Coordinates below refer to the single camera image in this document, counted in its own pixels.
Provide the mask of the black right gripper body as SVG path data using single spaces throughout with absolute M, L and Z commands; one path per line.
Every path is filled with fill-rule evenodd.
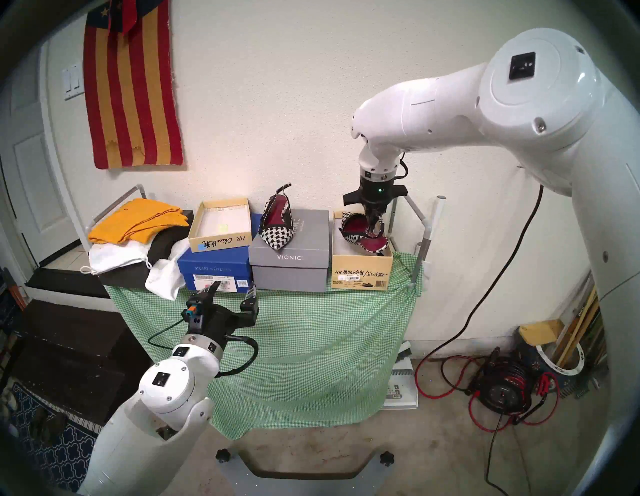
M 342 201 L 344 206 L 360 204 L 365 211 L 386 211 L 394 199 L 407 195 L 406 186 L 395 185 L 393 178 L 376 182 L 369 178 L 360 177 L 358 189 L 344 194 Z

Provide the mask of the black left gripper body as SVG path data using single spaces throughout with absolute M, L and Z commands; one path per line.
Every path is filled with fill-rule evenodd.
M 226 346 L 228 335 L 237 329 L 254 327 L 258 313 L 232 312 L 218 304 L 187 304 L 187 334 L 203 335 Z

